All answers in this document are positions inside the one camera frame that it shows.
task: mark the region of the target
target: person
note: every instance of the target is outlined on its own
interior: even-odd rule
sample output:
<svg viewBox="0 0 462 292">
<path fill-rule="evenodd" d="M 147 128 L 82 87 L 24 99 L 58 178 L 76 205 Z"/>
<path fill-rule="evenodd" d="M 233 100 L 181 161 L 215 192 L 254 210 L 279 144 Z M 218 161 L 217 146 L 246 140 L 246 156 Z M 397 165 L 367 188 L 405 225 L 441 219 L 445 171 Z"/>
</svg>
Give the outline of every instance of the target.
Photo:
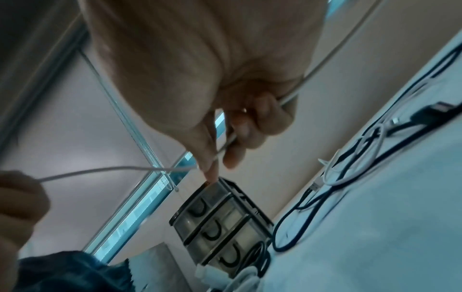
<svg viewBox="0 0 462 292">
<path fill-rule="evenodd" d="M 327 0 L 79 0 L 99 62 L 152 128 L 182 143 L 207 180 L 218 179 L 215 110 L 237 140 L 223 164 L 293 122 L 278 98 L 303 78 Z M 0 292 L 18 277 L 17 254 L 50 202 L 34 179 L 0 174 Z"/>
</svg>

